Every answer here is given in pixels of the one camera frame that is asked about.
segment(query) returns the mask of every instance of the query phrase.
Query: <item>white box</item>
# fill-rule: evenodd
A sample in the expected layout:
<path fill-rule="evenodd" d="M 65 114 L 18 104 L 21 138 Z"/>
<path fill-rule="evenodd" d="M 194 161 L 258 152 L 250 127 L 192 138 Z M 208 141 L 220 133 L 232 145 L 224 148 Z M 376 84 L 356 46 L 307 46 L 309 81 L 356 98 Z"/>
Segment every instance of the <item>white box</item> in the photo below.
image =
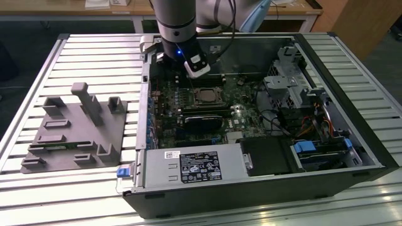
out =
<path fill-rule="evenodd" d="M 108 0 L 85 0 L 85 10 L 110 8 Z"/>
<path fill-rule="evenodd" d="M 129 0 L 110 0 L 112 6 L 126 6 L 129 3 Z"/>

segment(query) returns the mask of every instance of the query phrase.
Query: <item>table leg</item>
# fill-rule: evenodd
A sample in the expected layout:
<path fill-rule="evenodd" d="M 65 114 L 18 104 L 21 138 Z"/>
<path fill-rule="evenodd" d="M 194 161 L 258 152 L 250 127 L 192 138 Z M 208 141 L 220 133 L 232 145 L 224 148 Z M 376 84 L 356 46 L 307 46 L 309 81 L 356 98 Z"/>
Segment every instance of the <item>table leg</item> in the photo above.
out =
<path fill-rule="evenodd" d="M 301 27 L 299 30 L 300 33 L 308 33 L 311 31 L 315 20 L 316 20 L 316 15 L 307 16 L 307 19 L 303 21 L 303 24 L 301 24 Z"/>
<path fill-rule="evenodd" d="M 144 33 L 144 28 L 142 28 L 142 16 L 133 16 L 130 17 L 132 24 L 133 24 L 133 29 L 136 33 Z"/>

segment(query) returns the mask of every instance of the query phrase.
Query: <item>white sticker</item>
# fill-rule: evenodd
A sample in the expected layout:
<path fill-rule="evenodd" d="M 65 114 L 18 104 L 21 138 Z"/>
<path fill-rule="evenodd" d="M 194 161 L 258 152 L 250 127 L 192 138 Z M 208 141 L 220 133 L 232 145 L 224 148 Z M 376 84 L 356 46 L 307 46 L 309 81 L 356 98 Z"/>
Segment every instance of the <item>white sticker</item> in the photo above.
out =
<path fill-rule="evenodd" d="M 194 64 L 196 62 L 198 62 L 201 60 L 200 58 L 201 58 L 200 55 L 196 55 L 196 56 L 190 57 L 189 59 L 190 59 L 190 62 Z"/>
<path fill-rule="evenodd" d="M 220 172 L 212 172 L 210 173 L 210 176 L 213 177 L 213 176 L 218 176 L 220 175 Z"/>
<path fill-rule="evenodd" d="M 177 159 L 180 156 L 180 151 L 164 152 L 165 159 Z"/>
<path fill-rule="evenodd" d="M 120 12 L 112 12 L 112 14 L 129 14 L 129 12 L 120 11 Z"/>

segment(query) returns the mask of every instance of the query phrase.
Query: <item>circuit board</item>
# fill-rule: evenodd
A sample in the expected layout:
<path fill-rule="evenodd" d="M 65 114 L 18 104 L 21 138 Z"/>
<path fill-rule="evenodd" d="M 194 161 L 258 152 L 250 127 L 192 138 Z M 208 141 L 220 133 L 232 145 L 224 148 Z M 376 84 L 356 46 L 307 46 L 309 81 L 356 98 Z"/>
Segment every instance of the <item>circuit board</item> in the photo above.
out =
<path fill-rule="evenodd" d="M 241 132 L 242 137 L 261 137 L 266 135 L 258 117 L 252 97 L 254 82 L 244 82 L 240 75 L 225 76 L 222 86 L 178 88 L 172 81 L 160 81 L 160 95 L 157 98 L 157 138 L 158 148 L 182 146 L 226 144 L 226 133 Z M 221 126 L 210 132 L 188 133 L 182 128 L 182 110 L 194 110 L 201 115 L 218 114 Z"/>

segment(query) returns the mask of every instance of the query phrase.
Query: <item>motherboard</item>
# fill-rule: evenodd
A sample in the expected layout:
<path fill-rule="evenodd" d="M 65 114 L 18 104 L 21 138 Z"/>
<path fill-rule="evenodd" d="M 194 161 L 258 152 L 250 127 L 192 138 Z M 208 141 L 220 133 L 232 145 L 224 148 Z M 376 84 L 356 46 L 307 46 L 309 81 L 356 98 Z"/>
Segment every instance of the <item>motherboard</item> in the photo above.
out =
<path fill-rule="evenodd" d="M 158 79 L 152 92 L 158 148 L 226 144 L 266 135 L 253 100 L 254 77 L 232 74 L 189 80 L 180 76 Z"/>

